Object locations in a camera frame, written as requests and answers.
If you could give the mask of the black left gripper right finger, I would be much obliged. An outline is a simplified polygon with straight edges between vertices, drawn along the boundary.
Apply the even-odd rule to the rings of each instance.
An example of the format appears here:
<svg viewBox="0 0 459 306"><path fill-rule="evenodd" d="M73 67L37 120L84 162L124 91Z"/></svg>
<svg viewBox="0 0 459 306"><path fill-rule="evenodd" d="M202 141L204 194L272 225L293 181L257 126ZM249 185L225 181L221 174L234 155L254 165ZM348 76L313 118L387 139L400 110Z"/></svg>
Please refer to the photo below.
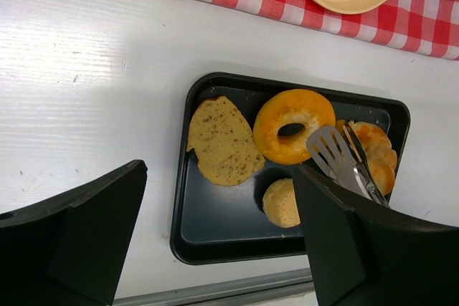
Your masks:
<svg viewBox="0 0 459 306"><path fill-rule="evenodd" d="M458 229L381 206L309 166L293 176L320 305L456 305Z"/></svg>

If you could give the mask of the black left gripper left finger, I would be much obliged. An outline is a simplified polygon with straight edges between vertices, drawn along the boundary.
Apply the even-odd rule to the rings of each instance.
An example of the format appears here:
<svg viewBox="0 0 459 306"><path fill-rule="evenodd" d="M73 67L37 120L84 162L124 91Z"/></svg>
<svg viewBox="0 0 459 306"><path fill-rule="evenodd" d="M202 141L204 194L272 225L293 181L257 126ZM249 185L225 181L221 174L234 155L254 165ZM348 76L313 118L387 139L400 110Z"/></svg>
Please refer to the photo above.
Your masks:
<svg viewBox="0 0 459 306"><path fill-rule="evenodd" d="M1 304L113 304L146 180L134 160L2 213Z"/></svg>

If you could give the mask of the metal serving tongs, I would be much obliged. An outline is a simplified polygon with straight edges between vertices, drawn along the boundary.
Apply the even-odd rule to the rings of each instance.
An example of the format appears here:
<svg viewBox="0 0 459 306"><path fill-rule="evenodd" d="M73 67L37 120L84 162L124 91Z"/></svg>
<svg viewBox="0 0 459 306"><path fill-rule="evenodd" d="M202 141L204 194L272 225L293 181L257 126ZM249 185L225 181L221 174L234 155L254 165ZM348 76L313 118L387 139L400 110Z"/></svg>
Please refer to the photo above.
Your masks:
<svg viewBox="0 0 459 306"><path fill-rule="evenodd" d="M372 177L363 145L348 122L319 128L308 137L306 146L313 161L335 183L389 206Z"/></svg>

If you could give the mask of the orange glazed donut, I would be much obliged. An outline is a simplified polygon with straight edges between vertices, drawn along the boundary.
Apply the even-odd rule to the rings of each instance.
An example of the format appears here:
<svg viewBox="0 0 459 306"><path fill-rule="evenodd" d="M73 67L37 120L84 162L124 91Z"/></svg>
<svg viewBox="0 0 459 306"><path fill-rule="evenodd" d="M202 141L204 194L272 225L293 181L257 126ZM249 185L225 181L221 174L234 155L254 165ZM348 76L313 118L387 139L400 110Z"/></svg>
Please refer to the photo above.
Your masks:
<svg viewBox="0 0 459 306"><path fill-rule="evenodd" d="M261 107L253 137L266 158L283 165L295 165L311 158L306 146L309 136L335 122L334 108L323 95L306 89L286 90ZM300 124L303 128L293 135L281 136L279 130L291 124Z"/></svg>

